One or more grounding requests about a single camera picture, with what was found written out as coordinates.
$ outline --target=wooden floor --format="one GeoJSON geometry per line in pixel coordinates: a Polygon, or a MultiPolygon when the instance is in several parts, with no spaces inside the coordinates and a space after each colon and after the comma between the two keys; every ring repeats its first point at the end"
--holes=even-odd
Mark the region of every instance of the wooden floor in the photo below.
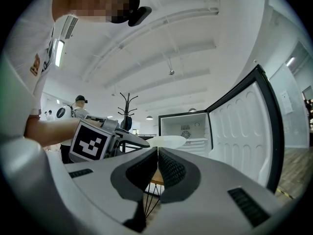
{"type": "MultiPolygon", "coordinates": [[[[299,197],[313,174],[313,147],[308,149],[299,149],[299,148],[286,148],[283,170],[281,178],[278,184],[278,189],[287,194],[291,195],[294,198],[299,197]]],[[[276,192],[278,201],[285,205],[290,201],[293,201],[291,198],[286,195],[276,192]]],[[[147,195],[144,194],[144,208],[146,205],[147,195]]],[[[153,197],[149,211],[157,202],[157,198],[153,197]]],[[[147,225],[153,220],[154,216],[157,214],[161,208],[160,202],[156,205],[155,209],[147,217],[147,225]]]]}

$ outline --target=black and white square marker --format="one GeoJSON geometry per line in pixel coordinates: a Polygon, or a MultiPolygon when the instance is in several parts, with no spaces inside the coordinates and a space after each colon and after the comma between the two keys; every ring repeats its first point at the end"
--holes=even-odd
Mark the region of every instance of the black and white square marker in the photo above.
{"type": "Polygon", "coordinates": [[[99,160],[105,155],[111,135],[86,122],[80,121],[70,153],[87,160],[99,160]]]}

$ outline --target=table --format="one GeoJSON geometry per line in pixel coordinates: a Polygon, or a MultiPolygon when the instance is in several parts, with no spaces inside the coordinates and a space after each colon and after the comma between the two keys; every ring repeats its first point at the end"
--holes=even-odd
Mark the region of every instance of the table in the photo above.
{"type": "Polygon", "coordinates": [[[162,175],[161,175],[160,171],[157,169],[155,174],[154,174],[154,176],[152,177],[152,180],[149,183],[148,191],[145,192],[147,194],[147,201],[146,201],[146,207],[145,207],[145,216],[146,216],[146,218],[150,215],[150,213],[153,211],[153,209],[157,206],[157,204],[158,204],[158,202],[160,200],[162,186],[164,186],[164,181],[163,181],[163,178],[162,178],[162,175]],[[154,188],[152,194],[149,192],[151,183],[155,184],[155,188],[154,188]],[[157,185],[160,185],[160,192],[157,189],[157,185]],[[149,211],[149,208],[150,208],[150,205],[151,205],[151,202],[152,202],[152,199],[153,199],[154,196],[156,196],[158,198],[158,200],[155,203],[155,205],[152,207],[152,209],[149,211]]]}

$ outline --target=neck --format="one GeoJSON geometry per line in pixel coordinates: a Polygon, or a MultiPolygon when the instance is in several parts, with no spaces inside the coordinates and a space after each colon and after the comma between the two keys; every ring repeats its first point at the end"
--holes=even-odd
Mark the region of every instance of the neck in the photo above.
{"type": "Polygon", "coordinates": [[[52,1],[52,16],[54,21],[57,21],[60,17],[70,13],[70,2],[71,0],[52,1]]]}

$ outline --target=black pants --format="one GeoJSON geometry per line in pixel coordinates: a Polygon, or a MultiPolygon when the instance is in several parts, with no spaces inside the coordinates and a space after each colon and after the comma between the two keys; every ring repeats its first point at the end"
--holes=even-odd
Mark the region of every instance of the black pants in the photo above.
{"type": "Polygon", "coordinates": [[[70,146],[67,145],[62,145],[61,144],[61,155],[62,155],[62,162],[64,164],[71,164],[73,163],[71,159],[69,159],[68,154],[69,154],[70,146]]]}

